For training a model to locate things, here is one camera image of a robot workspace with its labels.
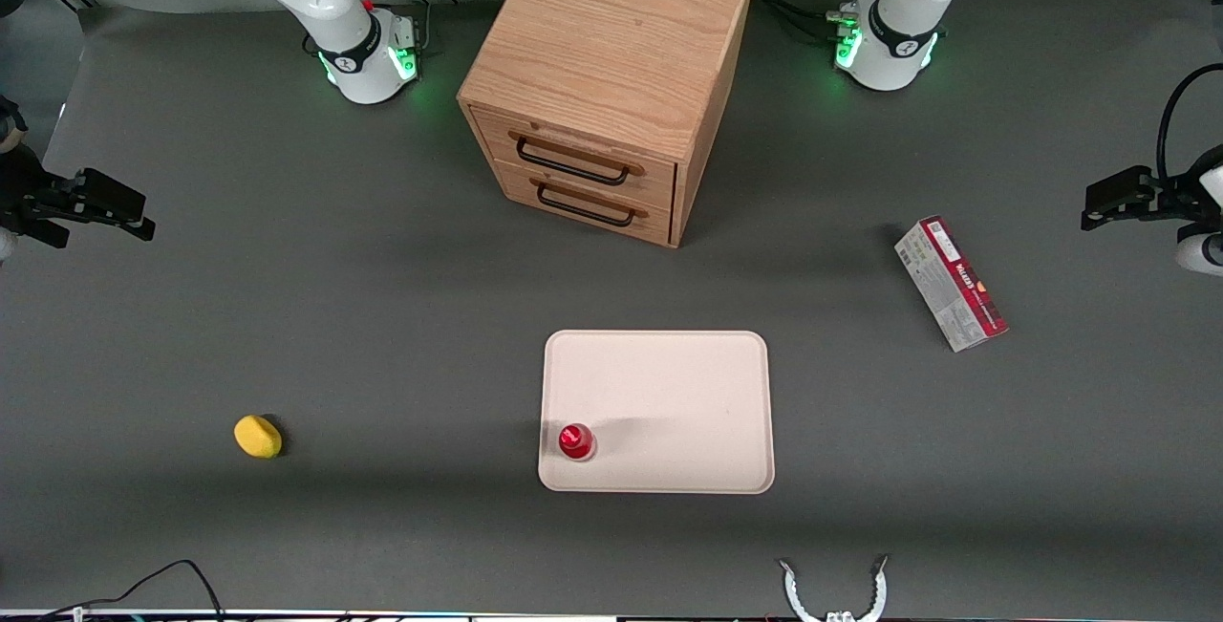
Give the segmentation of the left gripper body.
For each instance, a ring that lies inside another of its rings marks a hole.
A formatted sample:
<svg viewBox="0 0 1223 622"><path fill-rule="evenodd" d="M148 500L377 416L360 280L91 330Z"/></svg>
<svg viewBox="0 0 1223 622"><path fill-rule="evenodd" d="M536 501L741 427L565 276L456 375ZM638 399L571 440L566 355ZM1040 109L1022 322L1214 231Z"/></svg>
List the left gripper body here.
<svg viewBox="0 0 1223 622"><path fill-rule="evenodd" d="M1166 152L1156 152L1158 194L1156 209L1166 220L1221 226L1222 147L1214 145L1192 161L1188 172L1168 174Z"/></svg>

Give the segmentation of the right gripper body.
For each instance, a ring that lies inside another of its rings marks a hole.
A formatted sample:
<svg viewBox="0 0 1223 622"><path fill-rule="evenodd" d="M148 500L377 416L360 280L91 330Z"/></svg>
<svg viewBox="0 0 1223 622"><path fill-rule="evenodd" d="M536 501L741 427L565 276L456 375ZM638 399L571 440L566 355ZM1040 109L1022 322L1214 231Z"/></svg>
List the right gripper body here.
<svg viewBox="0 0 1223 622"><path fill-rule="evenodd" d="M75 188L82 169L72 177L50 174L42 165L32 149L12 149L1 156L1 225L20 227L24 222L24 211L31 203L28 197L50 194L66 196L62 188Z"/></svg>

